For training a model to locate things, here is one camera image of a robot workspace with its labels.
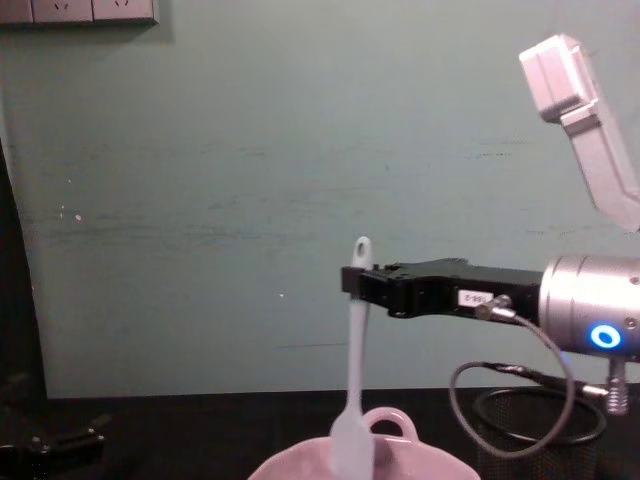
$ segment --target label sticker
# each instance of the label sticker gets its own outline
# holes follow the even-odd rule
[[[458,305],[461,307],[477,307],[493,300],[493,293],[458,290]]]

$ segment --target spatula handle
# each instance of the spatula handle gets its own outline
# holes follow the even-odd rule
[[[351,266],[371,270],[373,252],[371,240],[360,237],[353,249]],[[362,411],[362,372],[364,343],[369,320],[369,303],[352,297],[349,302],[349,386],[347,406]]]

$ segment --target white power outlet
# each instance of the white power outlet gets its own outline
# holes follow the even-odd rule
[[[92,22],[91,0],[33,0],[36,23]]]
[[[31,0],[0,0],[0,24],[33,23]]]
[[[131,20],[155,23],[153,0],[93,0],[93,16],[101,20]]]

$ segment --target painted wall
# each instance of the painted wall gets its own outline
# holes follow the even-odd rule
[[[51,396],[342,388],[339,267],[361,234],[381,262],[638,254],[592,209],[517,60],[552,33],[580,39],[637,155],[635,0],[174,0],[161,15],[0,38]],[[441,387],[474,359],[553,367],[517,328],[375,310],[369,332],[370,388]]]

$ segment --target cable connector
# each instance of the cable connector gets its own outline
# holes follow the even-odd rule
[[[516,312],[511,310],[513,302],[508,295],[498,295],[493,300],[478,305],[475,309],[476,318],[486,321],[513,323]]]
[[[506,373],[509,375],[514,375],[516,377],[526,378],[527,380],[531,380],[532,382],[537,383],[542,387],[550,388],[552,390],[563,391],[566,388],[566,381],[564,378],[547,375],[539,372],[538,370],[534,370],[523,365],[483,362],[483,366],[485,368],[488,368],[489,370],[493,370],[494,372]],[[583,397],[598,399],[606,398],[609,394],[609,390],[600,385],[590,385],[578,380],[574,381],[573,383],[576,387],[576,392],[578,392]]]

